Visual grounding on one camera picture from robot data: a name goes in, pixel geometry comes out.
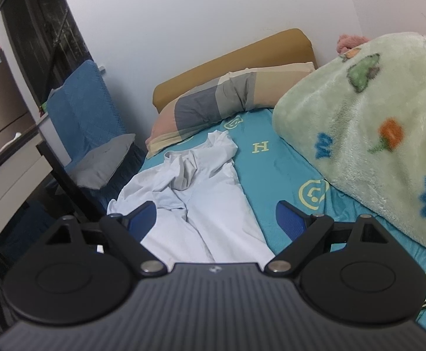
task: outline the pink plush toy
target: pink plush toy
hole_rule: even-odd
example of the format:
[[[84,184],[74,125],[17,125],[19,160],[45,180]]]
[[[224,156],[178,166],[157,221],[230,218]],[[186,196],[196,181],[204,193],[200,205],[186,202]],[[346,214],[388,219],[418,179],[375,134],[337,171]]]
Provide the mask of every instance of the pink plush toy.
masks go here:
[[[348,50],[351,50],[356,46],[362,45],[366,42],[369,42],[369,38],[367,37],[342,34],[340,38],[338,38],[338,42],[336,43],[336,52],[341,55],[343,53],[346,53]]]

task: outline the pillow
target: pillow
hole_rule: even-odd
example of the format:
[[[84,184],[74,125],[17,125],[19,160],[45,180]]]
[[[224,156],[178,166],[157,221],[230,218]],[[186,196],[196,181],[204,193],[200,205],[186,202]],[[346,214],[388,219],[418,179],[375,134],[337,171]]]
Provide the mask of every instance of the pillow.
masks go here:
[[[159,114],[146,141],[147,158],[238,112],[273,108],[292,86],[314,70],[312,62],[245,69],[193,88]]]
[[[135,139],[134,134],[114,137],[109,142],[89,151],[68,172],[76,185],[99,190],[109,182],[125,158]]]

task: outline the orange flower print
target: orange flower print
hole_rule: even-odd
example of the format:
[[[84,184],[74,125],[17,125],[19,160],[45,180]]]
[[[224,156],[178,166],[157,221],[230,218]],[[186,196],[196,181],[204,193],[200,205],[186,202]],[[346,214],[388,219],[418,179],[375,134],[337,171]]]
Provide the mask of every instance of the orange flower print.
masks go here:
[[[346,62],[348,59],[351,59],[354,56],[356,56],[360,50],[361,50],[360,48],[354,48],[354,49],[348,50],[346,53],[340,55],[340,58],[343,59],[343,62]]]
[[[369,153],[376,153],[382,150],[390,152],[403,141],[403,128],[395,119],[388,118],[379,127],[379,144],[369,149]]]

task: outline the chair backrest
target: chair backrest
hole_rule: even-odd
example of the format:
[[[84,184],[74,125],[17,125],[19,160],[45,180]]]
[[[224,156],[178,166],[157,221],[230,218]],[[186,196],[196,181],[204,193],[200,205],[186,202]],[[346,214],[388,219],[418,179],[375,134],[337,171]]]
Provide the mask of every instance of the chair backrest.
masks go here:
[[[49,97],[47,112],[71,164],[88,151],[127,133],[97,65],[90,60]]]

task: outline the ribbed black surface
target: ribbed black surface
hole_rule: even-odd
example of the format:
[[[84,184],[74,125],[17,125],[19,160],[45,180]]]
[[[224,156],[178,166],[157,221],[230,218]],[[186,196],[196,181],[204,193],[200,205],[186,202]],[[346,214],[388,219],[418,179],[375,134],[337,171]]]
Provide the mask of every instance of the ribbed black surface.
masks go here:
[[[122,307],[90,324],[20,322],[0,337],[0,349],[426,350],[426,332],[413,322],[378,330],[337,324],[310,309],[290,281],[269,278],[254,264],[220,265],[216,273],[212,267],[178,264],[168,276],[142,281]]]

